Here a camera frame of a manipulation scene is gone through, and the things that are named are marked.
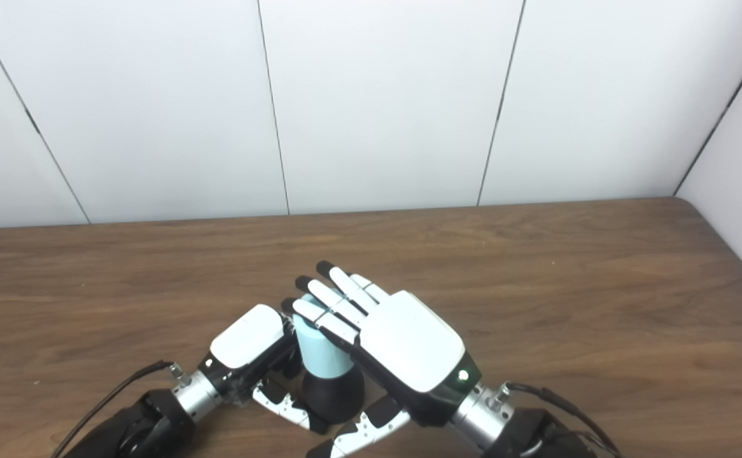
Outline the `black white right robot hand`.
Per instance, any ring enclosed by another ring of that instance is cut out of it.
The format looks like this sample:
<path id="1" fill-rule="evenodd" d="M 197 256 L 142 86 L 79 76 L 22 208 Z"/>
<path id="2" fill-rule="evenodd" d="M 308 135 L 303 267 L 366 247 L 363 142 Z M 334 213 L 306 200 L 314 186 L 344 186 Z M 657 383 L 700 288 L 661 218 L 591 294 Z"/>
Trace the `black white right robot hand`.
<path id="1" fill-rule="evenodd" d="M 286 298 L 282 310 L 346 352 L 386 395 L 307 456 L 346 457 L 409 422 L 447 426 L 482 376 L 456 330 L 409 291 L 388 293 L 329 261 L 316 270 L 319 279 L 295 281 L 311 299 Z"/>

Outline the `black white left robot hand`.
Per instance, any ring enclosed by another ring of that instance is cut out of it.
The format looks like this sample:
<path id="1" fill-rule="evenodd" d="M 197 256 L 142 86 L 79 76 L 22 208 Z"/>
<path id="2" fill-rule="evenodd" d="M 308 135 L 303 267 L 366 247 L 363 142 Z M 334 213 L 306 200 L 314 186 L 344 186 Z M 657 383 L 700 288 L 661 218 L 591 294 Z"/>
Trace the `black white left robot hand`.
<path id="1" fill-rule="evenodd" d="M 213 403 L 254 400 L 302 429 L 327 432 L 327 423 L 272 377 L 293 380 L 302 356 L 292 319 L 269 305 L 255 305 L 214 338 L 197 371 Z"/>

